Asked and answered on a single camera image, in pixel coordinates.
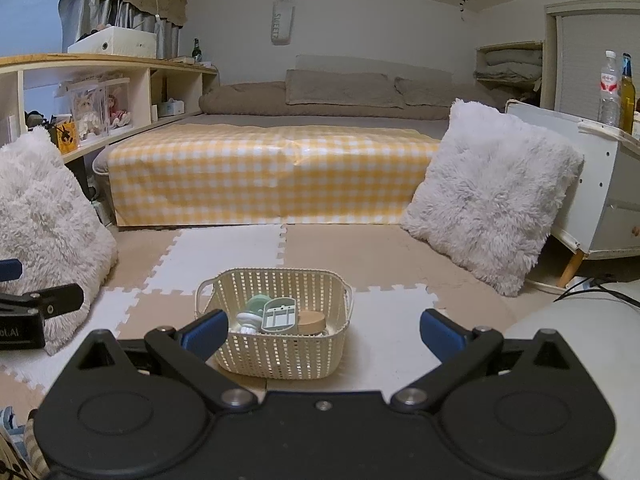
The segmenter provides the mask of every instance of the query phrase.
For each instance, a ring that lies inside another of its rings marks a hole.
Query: yellow checkered tablecloth
[[[119,226],[396,223],[438,141],[414,130],[171,125],[109,155]]]

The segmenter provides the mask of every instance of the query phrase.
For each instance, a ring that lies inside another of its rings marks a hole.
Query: brown blanket
[[[200,109],[216,115],[390,117],[424,121],[449,118],[449,107],[443,106],[287,105],[284,81],[220,86],[200,98]]]

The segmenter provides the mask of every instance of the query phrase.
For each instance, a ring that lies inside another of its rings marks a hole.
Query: white wall
[[[59,0],[0,0],[0,56],[60,52],[62,24]],[[54,112],[55,87],[25,92],[26,111],[37,110],[45,116]]]
[[[293,0],[291,44],[271,44],[274,0],[188,0],[180,54],[199,38],[221,81],[284,80],[297,54],[353,56],[438,68],[471,80],[476,15],[431,0]]]
[[[545,39],[545,5],[574,0],[513,0],[482,10],[476,46]]]

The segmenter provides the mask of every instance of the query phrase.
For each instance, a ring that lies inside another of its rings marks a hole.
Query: white foam tile
[[[162,257],[144,292],[193,294],[200,283],[236,267],[276,267],[283,225],[239,225],[181,231]]]
[[[103,289],[93,302],[87,320],[71,342],[59,352],[52,356],[44,350],[0,352],[0,365],[4,365],[6,371],[15,373],[19,381],[27,382],[31,388],[40,384],[47,392],[91,330],[105,328],[111,330],[114,336],[118,336],[116,329],[129,318],[127,310],[138,302],[136,295],[139,293],[139,289],[129,292],[119,288]]]
[[[268,390],[346,392],[381,390],[385,399],[440,361],[420,339],[420,315],[438,300],[425,286],[372,288],[354,294],[342,360],[316,381],[268,380]]]

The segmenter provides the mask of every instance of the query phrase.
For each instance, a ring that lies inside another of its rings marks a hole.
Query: yellow glass bottle
[[[620,85],[620,129],[631,135],[636,110],[636,87],[631,75],[631,56],[623,54],[622,83]]]

